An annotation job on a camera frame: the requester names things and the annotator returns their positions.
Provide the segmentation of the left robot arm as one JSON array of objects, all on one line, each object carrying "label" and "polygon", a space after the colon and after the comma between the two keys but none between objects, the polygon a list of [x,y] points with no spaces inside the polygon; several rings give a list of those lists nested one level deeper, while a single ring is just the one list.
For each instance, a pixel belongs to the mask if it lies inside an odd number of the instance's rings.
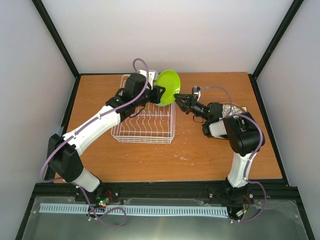
[{"label": "left robot arm", "polygon": [[62,136],[54,134],[48,143],[46,165],[61,179],[86,190],[92,201],[103,198],[102,182],[85,169],[81,155],[101,135],[132,117],[138,107],[159,104],[166,89],[157,84],[157,71],[138,70],[128,76],[123,88],[85,123]]}]

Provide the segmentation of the orange rimmed floral plate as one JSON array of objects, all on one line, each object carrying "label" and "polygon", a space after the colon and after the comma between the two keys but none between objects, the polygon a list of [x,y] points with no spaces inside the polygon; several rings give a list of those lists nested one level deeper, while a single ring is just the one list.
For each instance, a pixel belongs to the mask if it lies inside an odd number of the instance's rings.
[{"label": "orange rimmed floral plate", "polygon": [[242,114],[245,112],[242,112],[240,109],[241,106],[233,103],[230,105],[229,102],[222,102],[222,117],[225,118],[227,116],[235,115],[235,114]]}]

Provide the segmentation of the white wire dish rack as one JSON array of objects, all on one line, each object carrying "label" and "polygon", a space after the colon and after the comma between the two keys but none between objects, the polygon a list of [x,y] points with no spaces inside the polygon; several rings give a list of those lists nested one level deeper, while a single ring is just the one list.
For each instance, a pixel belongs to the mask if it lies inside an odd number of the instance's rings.
[{"label": "white wire dish rack", "polygon": [[176,108],[147,103],[111,129],[120,143],[170,144],[175,137]]}]

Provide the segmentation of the light green floral bowl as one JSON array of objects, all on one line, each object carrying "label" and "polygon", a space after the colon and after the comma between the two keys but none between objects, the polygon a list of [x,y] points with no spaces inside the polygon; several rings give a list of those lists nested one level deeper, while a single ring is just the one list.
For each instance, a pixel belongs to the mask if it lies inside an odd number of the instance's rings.
[{"label": "light green floral bowl", "polygon": [[158,107],[166,107],[166,106],[168,106],[169,104],[155,103],[155,105],[158,106]]}]

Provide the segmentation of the lime green plate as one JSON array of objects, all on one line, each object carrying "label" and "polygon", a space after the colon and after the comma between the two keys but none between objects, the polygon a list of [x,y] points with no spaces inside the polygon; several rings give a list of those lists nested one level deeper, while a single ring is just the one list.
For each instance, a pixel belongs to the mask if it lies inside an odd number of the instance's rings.
[{"label": "lime green plate", "polygon": [[172,104],[175,101],[174,94],[179,94],[181,89],[181,80],[174,70],[165,70],[159,74],[156,86],[165,87],[166,91],[162,95],[160,103]]}]

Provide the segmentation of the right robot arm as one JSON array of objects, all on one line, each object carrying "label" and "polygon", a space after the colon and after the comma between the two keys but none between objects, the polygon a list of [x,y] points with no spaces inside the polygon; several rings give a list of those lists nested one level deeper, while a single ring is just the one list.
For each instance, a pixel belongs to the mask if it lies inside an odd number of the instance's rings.
[{"label": "right robot arm", "polygon": [[246,193],[253,160],[265,144],[262,130],[249,112],[225,113],[232,109],[231,105],[219,102],[204,105],[199,102],[199,96],[193,94],[176,93],[174,98],[180,110],[204,120],[202,132],[206,137],[228,140],[233,160],[222,195],[229,202],[237,200]]}]

